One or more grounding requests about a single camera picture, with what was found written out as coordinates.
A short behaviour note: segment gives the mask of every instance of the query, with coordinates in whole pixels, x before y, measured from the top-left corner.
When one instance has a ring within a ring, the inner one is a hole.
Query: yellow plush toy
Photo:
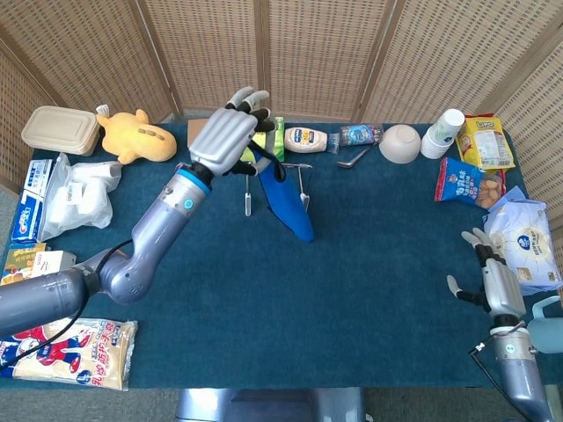
[[[133,163],[143,157],[150,161],[166,161],[176,154],[176,139],[171,133],[149,124],[149,116],[139,109],[136,114],[116,113],[113,117],[96,115],[106,130],[102,147],[117,156],[121,164]]]

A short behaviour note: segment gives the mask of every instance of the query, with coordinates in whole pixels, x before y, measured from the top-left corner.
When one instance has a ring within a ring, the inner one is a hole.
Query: woven panel
[[[552,241],[557,266],[559,267],[559,272],[563,274],[563,236],[556,236],[552,239]]]
[[[474,113],[561,2],[406,2],[364,120],[425,122]]]
[[[563,216],[563,43],[501,107],[530,196]]]
[[[52,104],[0,52],[0,178],[22,186],[33,150],[21,140],[33,110]]]
[[[350,119],[384,0],[270,0],[277,113]]]
[[[183,107],[224,106],[258,86],[252,0],[145,0]]]
[[[126,2],[0,0],[0,24],[69,107],[170,113]]]

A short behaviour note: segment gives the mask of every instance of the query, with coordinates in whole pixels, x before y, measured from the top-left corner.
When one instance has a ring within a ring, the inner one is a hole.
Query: white bowl
[[[379,150],[392,163],[411,163],[420,152],[420,135],[407,125],[392,126],[384,132]]]

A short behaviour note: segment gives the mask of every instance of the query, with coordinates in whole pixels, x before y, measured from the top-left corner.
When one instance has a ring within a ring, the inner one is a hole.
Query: plastic bottle
[[[327,134],[320,130],[292,127],[285,131],[283,144],[293,152],[322,152],[326,151],[327,138]]]

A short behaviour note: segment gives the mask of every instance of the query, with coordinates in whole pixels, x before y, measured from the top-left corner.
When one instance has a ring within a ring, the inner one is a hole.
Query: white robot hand
[[[269,132],[274,129],[274,123],[268,119],[268,109],[252,110],[261,100],[268,97],[267,91],[255,91],[250,86],[238,91],[226,107],[213,113],[196,136],[190,148],[192,162],[204,165],[214,176],[222,176],[232,170],[238,164],[245,148],[249,146],[255,132]],[[255,167],[248,166],[247,169],[252,175],[257,173]]]
[[[501,315],[520,318],[524,315],[526,307],[518,279],[508,269],[504,258],[494,251],[491,239],[479,229],[473,229],[472,233],[464,231],[461,236],[477,252],[483,274],[483,291],[478,294],[466,292],[449,275],[448,287],[451,293],[457,299],[483,306],[492,318]]]

